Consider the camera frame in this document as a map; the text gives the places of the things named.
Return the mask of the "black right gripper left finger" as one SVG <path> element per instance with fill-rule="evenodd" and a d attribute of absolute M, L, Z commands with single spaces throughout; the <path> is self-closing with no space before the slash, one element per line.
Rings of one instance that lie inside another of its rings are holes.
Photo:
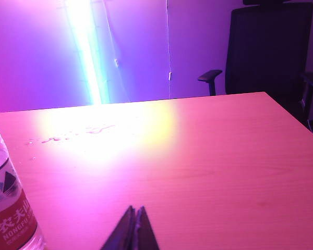
<path fill-rule="evenodd" d="M 117 223 L 101 250 L 131 249 L 132 238 L 135 227 L 135 209 L 129 206 Z"/>

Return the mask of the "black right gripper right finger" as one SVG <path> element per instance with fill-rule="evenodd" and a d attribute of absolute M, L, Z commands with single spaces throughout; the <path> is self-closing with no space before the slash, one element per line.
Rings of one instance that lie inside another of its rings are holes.
<path fill-rule="evenodd" d="M 131 249 L 159 250 L 159 245 L 144 206 L 140 207 L 136 213 Z"/>

